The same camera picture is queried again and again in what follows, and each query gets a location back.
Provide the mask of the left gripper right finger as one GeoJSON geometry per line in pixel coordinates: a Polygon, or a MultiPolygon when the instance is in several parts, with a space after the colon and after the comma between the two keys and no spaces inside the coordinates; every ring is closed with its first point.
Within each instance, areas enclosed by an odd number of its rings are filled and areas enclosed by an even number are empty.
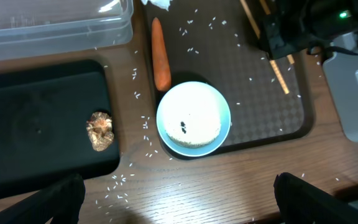
{"type": "Polygon", "coordinates": [[[358,224],[358,210],[304,180],[277,175],[274,194],[286,224],[358,224]]]}

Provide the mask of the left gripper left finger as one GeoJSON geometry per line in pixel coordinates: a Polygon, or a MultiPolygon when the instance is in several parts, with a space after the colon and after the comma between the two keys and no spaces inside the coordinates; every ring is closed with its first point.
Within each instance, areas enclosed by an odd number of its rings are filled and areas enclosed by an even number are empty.
{"type": "Polygon", "coordinates": [[[85,199],[81,175],[73,174],[0,212],[0,224],[77,224],[85,199]]]}

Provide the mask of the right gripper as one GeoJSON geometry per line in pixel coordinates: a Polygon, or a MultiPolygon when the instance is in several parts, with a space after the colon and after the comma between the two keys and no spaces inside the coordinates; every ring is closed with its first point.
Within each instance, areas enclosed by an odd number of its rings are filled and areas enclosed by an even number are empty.
{"type": "Polygon", "coordinates": [[[273,12],[279,12],[283,21],[283,38],[294,48],[293,54],[312,42],[329,42],[337,36],[331,20],[334,1],[277,0],[273,12]]]}

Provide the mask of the brown food scrap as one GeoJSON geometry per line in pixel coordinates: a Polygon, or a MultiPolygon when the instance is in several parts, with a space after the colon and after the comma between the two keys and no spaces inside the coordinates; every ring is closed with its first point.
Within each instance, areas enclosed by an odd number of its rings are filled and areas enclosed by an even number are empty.
{"type": "Polygon", "coordinates": [[[86,122],[86,130],[95,151],[106,150],[114,141],[112,118],[107,113],[94,112],[86,122]]]}

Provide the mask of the pile of white rice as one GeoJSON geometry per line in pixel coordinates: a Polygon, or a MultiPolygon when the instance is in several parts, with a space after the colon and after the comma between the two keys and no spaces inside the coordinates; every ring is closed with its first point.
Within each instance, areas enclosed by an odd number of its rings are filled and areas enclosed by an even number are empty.
{"type": "Polygon", "coordinates": [[[221,131],[219,98],[205,83],[173,87],[160,104],[163,128],[174,143],[199,148],[212,143],[221,131]]]}

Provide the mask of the light blue rice bowl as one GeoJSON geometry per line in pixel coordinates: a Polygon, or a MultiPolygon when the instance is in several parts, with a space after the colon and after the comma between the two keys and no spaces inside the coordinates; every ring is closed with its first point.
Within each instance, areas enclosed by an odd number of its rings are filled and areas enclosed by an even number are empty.
{"type": "Polygon", "coordinates": [[[156,114],[159,136],[174,153],[202,157],[216,151],[231,128],[223,95],[203,82],[184,82],[162,97],[156,114]]]}

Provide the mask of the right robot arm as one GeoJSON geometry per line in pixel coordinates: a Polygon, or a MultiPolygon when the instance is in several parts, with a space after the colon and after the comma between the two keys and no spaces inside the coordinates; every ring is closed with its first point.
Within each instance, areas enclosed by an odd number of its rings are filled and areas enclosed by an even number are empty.
{"type": "Polygon", "coordinates": [[[333,52],[358,56],[358,0],[276,1],[276,11],[260,23],[260,50],[271,59],[314,48],[326,60],[333,52]],[[356,49],[332,46],[341,35],[356,34],[356,49]]]}

